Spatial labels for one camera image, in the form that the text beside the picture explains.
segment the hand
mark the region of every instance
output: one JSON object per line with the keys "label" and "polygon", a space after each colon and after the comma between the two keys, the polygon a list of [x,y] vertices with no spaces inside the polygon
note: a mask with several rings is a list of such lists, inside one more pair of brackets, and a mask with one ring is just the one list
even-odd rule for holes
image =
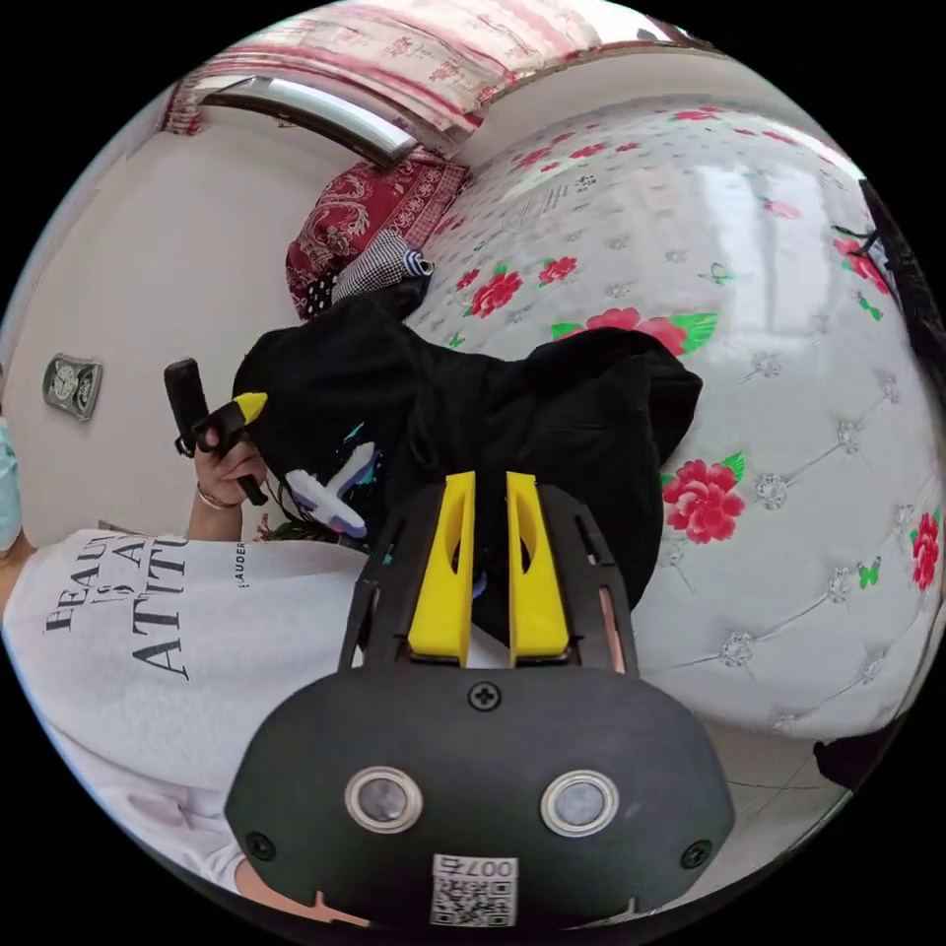
{"label": "hand", "polygon": [[[207,443],[218,442],[214,431],[207,433]],[[211,499],[225,506],[238,506],[246,499],[243,487],[237,482],[242,476],[251,476],[258,484],[266,481],[266,465],[251,440],[238,440],[225,456],[198,450],[194,468],[201,490]]]}

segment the red patterned pillow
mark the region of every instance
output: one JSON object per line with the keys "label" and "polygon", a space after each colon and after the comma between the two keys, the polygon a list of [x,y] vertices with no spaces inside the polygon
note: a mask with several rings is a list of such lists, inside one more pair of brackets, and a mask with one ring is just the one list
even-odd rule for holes
{"label": "red patterned pillow", "polygon": [[286,279],[300,318],[312,280],[347,266],[378,231],[397,231],[412,249],[420,249],[469,172],[418,148],[388,172],[360,162],[339,174],[286,254]]}

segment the window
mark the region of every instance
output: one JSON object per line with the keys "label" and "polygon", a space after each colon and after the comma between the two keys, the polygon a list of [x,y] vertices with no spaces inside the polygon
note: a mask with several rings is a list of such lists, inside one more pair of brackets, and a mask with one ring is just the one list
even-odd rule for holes
{"label": "window", "polygon": [[240,108],[290,122],[382,168],[393,167],[418,145],[406,131],[358,105],[283,79],[242,79],[207,91],[201,105]]}

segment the black handle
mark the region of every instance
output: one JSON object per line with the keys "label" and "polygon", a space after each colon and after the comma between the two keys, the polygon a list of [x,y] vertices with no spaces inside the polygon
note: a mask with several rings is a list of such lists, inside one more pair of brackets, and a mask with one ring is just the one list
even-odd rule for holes
{"label": "black handle", "polygon": [[251,476],[241,476],[237,482],[243,487],[246,497],[254,506],[265,506],[269,501],[259,484]]}
{"label": "black handle", "polygon": [[[233,449],[240,431],[228,428],[226,407],[215,411],[214,415],[208,411],[200,370],[194,359],[185,358],[165,368],[165,389],[168,392],[168,401],[180,434],[177,439],[177,449],[180,453],[193,456],[195,450],[201,449],[214,452],[218,456],[226,456]],[[218,415],[224,423],[215,423]],[[204,440],[210,428],[214,428],[219,437],[218,445],[212,451],[206,449]],[[254,506],[266,505],[268,502],[266,494],[251,476],[241,476],[238,482]]]}

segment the bed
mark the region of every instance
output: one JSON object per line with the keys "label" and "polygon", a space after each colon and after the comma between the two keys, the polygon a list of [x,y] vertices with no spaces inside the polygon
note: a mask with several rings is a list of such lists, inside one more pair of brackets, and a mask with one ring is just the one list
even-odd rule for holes
{"label": "bed", "polygon": [[602,109],[479,169],[409,322],[504,359],[635,328],[704,379],[663,471],[642,673],[709,718],[813,739],[901,711],[942,623],[938,414],[895,298],[835,229],[870,230],[858,177],[737,102]]}

